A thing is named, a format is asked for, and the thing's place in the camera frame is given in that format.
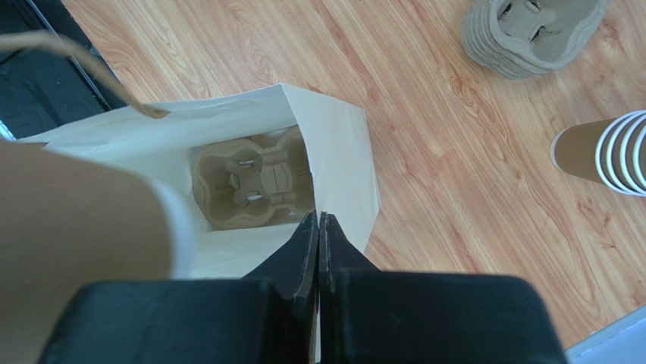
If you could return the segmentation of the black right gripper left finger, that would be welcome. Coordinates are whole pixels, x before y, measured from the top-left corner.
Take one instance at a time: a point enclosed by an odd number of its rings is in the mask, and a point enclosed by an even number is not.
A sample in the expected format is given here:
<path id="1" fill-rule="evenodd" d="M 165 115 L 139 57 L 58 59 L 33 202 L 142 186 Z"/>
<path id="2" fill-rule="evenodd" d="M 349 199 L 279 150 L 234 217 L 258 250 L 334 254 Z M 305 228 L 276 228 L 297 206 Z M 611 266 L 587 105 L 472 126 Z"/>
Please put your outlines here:
<path id="1" fill-rule="evenodd" d="M 318 216 L 240 279 L 101 281 L 67 304 L 42 363 L 313 363 Z"/>

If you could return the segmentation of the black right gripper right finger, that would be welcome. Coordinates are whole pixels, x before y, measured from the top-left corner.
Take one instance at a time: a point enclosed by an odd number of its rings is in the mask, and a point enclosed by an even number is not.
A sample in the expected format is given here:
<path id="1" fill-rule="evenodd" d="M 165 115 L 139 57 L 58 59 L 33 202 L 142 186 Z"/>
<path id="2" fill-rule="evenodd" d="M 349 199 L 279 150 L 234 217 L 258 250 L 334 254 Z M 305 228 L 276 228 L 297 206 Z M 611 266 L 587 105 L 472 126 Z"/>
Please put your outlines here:
<path id="1" fill-rule="evenodd" d="M 529 282 L 505 275 L 382 271 L 320 219 L 324 363 L 564 363 Z"/>

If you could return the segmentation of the single cardboard cup carrier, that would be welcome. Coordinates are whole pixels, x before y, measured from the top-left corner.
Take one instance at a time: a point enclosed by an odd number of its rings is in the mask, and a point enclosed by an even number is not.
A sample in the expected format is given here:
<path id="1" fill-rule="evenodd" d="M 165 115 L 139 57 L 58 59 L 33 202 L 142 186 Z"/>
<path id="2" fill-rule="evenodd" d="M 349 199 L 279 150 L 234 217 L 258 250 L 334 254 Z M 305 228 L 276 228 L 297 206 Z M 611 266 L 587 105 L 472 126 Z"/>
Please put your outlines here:
<path id="1" fill-rule="evenodd" d="M 306 144 L 298 127 L 274 146 L 248 138 L 202 147 L 193 163 L 193 195 L 217 230 L 258 228 L 275 217 L 315 210 Z"/>

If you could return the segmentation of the brown paper bag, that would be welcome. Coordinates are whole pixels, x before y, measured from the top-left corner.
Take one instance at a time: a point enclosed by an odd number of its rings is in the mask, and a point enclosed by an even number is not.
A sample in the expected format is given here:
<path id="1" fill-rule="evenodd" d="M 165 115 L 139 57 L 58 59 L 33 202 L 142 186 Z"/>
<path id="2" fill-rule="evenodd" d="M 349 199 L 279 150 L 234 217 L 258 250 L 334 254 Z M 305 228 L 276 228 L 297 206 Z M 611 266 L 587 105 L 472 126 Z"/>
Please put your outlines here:
<path id="1" fill-rule="evenodd" d="M 171 198 L 174 236 L 190 237 L 180 278 L 240 278 L 314 211 L 335 215 L 351 244 L 365 250 L 380 196 L 362 108 L 284 83 L 216 99 L 143 104 L 66 37 L 9 34 L 1 48 L 74 58 L 125 102 L 24 143 L 159 187 Z"/>

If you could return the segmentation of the stack of paper cups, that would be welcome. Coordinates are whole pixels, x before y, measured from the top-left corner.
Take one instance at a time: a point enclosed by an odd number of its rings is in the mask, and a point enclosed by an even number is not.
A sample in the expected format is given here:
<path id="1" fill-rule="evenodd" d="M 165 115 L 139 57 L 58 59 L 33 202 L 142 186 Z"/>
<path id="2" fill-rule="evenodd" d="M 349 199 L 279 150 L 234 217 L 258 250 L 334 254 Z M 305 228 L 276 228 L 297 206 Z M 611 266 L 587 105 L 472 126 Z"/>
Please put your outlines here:
<path id="1" fill-rule="evenodd" d="M 554 137 L 550 157 L 574 177 L 644 197 L 645 111 L 566 128 Z"/>

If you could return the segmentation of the cardboard cup carrier stack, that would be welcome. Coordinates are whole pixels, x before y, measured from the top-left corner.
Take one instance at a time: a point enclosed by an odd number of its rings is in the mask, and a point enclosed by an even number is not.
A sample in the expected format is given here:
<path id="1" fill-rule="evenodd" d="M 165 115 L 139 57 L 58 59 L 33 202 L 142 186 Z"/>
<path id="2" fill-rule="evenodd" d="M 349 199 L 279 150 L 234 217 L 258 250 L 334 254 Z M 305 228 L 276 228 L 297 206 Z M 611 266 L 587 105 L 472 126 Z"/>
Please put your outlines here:
<path id="1" fill-rule="evenodd" d="M 606 1 L 474 1 L 461 26 L 466 54 L 509 80 L 558 71 L 583 51 Z"/>

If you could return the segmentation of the brown paper coffee cup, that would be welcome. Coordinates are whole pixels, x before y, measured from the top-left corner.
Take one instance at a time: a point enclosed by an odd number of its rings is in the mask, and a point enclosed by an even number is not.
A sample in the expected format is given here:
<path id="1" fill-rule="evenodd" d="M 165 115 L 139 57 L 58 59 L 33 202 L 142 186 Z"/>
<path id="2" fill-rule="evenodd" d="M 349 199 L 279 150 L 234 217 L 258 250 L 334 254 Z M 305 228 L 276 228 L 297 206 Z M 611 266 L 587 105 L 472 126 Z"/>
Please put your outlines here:
<path id="1" fill-rule="evenodd" d="M 168 185 L 2 141 L 3 363 L 35 363 L 84 285 L 184 279 L 195 258 L 188 208 Z"/>

